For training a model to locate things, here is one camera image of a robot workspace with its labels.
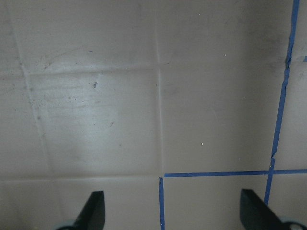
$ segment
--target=tape strip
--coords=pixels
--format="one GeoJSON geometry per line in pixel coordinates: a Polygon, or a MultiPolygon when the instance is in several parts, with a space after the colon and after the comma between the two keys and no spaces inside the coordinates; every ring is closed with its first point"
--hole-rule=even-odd
{"type": "Polygon", "coordinates": [[[275,158],[271,158],[270,170],[267,179],[267,186],[265,187],[265,194],[264,194],[264,203],[266,205],[268,205],[269,203],[274,167],[275,167],[275,158]]]}
{"type": "Polygon", "coordinates": [[[292,169],[292,170],[275,170],[274,175],[276,174],[304,174],[307,173],[307,169],[292,169]]]}
{"type": "Polygon", "coordinates": [[[160,203],[160,227],[161,230],[165,230],[163,178],[159,178],[159,203],[160,203]]]}
{"type": "Polygon", "coordinates": [[[283,109],[284,109],[284,103],[285,103],[285,100],[286,100],[287,85],[288,85],[289,74],[290,74],[292,48],[293,48],[293,44],[294,44],[294,40],[295,40],[298,7],[299,7],[299,0],[294,0],[293,1],[293,8],[292,8],[292,16],[291,16],[291,33],[290,33],[290,37],[289,37],[287,58],[286,58],[286,61],[285,61],[286,68],[284,70],[284,81],[283,81],[282,90],[281,90],[281,93],[280,93],[279,106],[278,106],[278,112],[277,112],[277,120],[276,120],[275,133],[274,133],[274,139],[273,139],[273,147],[272,147],[272,155],[271,155],[272,158],[275,156],[275,154],[277,152],[279,134],[280,134],[281,126],[282,126],[283,109]]]}
{"type": "Polygon", "coordinates": [[[268,173],[269,171],[182,172],[182,173],[166,173],[164,177],[248,176],[248,175],[267,175],[268,173]]]}

